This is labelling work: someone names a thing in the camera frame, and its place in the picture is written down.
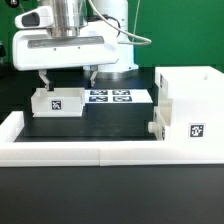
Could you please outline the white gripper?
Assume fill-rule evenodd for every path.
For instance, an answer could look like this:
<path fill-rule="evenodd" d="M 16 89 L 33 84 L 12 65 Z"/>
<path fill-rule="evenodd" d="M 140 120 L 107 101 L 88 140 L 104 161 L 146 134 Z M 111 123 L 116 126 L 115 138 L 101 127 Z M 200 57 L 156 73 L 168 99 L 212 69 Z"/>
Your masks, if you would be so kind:
<path fill-rule="evenodd" d="M 19 31 L 13 37 L 13 64 L 21 71 L 39 70 L 47 91 L 54 85 L 48 69 L 116 63 L 115 34 L 105 34 L 101 22 L 87 23 L 84 5 L 41 5 L 15 18 Z M 90 70 L 94 87 L 98 66 Z"/>

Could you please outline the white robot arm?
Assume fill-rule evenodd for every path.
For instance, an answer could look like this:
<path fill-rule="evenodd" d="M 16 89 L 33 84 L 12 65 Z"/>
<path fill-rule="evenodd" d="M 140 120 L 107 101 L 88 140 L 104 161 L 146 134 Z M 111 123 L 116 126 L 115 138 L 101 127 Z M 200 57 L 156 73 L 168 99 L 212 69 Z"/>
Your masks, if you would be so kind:
<path fill-rule="evenodd" d="M 15 18 L 13 64 L 36 70 L 51 90 L 49 69 L 82 67 L 96 73 L 136 70 L 127 31 L 128 2 L 93 0 L 99 11 L 87 15 L 86 0 L 38 0 L 37 8 Z"/>

